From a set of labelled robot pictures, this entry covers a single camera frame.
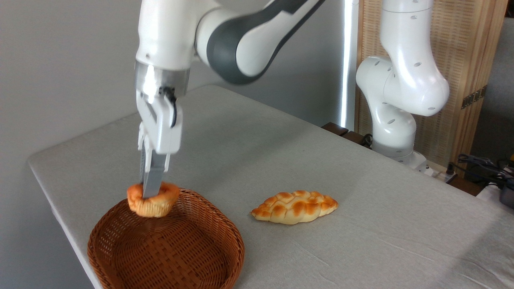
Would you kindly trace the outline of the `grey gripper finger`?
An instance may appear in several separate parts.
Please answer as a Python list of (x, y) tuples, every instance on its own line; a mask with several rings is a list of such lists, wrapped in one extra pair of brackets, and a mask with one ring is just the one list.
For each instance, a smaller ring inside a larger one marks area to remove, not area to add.
[(169, 157), (157, 154), (155, 150), (143, 149), (143, 197), (149, 199), (158, 195), (162, 176), (167, 171)]
[(138, 150), (140, 151), (140, 183), (144, 185), (146, 176), (146, 152), (145, 152), (145, 128), (143, 122), (140, 123), (138, 132)]

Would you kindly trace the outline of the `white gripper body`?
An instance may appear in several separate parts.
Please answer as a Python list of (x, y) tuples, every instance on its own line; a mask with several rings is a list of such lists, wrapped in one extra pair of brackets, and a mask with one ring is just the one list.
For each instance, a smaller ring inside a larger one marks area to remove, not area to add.
[(155, 150), (160, 155), (175, 154), (181, 144), (182, 108), (176, 104), (173, 89), (163, 89), (160, 93), (148, 96), (136, 90), (137, 109), (146, 132), (146, 150)]

